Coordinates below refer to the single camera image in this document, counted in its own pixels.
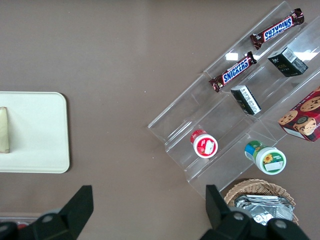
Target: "brown table surface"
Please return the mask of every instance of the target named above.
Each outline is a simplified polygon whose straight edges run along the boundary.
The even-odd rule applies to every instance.
[[[0,213],[62,207],[92,185],[94,213],[79,239],[199,239],[205,200],[147,125],[280,0],[0,1],[1,91],[67,98],[71,167],[63,174],[0,173]],[[288,0],[310,23],[317,0]],[[278,184],[317,239],[320,141],[286,136]]]

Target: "foil wrapper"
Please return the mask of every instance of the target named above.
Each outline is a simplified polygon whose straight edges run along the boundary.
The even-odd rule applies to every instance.
[[[254,59],[254,55],[249,51],[244,58],[238,61],[231,68],[227,69],[224,73],[216,76],[209,81],[213,89],[218,93],[221,88],[231,82],[234,78],[242,74],[245,70],[256,64],[257,60]]]
[[[265,195],[242,195],[235,200],[235,206],[249,211],[262,225],[273,218],[292,221],[295,209],[285,197]]]
[[[294,26],[303,24],[305,22],[305,16],[300,8],[296,8],[290,12],[290,14],[278,23],[270,26],[264,31],[258,34],[252,34],[250,36],[251,41],[255,48],[258,50],[261,48],[262,44],[266,41],[274,38],[278,34],[290,29]]]

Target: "small black package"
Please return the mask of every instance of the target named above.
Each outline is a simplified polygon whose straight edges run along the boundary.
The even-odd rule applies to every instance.
[[[268,59],[286,77],[302,75],[308,69],[308,66],[288,47],[274,51]]]
[[[255,115],[261,111],[261,107],[245,85],[231,88],[231,93],[246,114]]]

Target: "cookie box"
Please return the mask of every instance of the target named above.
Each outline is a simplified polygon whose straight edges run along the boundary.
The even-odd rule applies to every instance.
[[[320,138],[320,86],[278,120],[290,135],[314,142]]]

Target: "wicker basket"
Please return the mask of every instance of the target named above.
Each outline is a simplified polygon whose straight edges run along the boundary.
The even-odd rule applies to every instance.
[[[239,197],[240,195],[247,194],[285,197],[292,206],[296,205],[294,199],[290,196],[289,193],[287,193],[285,189],[261,179],[250,179],[238,183],[228,191],[228,193],[224,197],[224,200],[229,207],[234,207],[235,199],[237,199],[237,197]],[[299,225],[298,218],[295,214],[293,214],[292,221],[295,224]]]

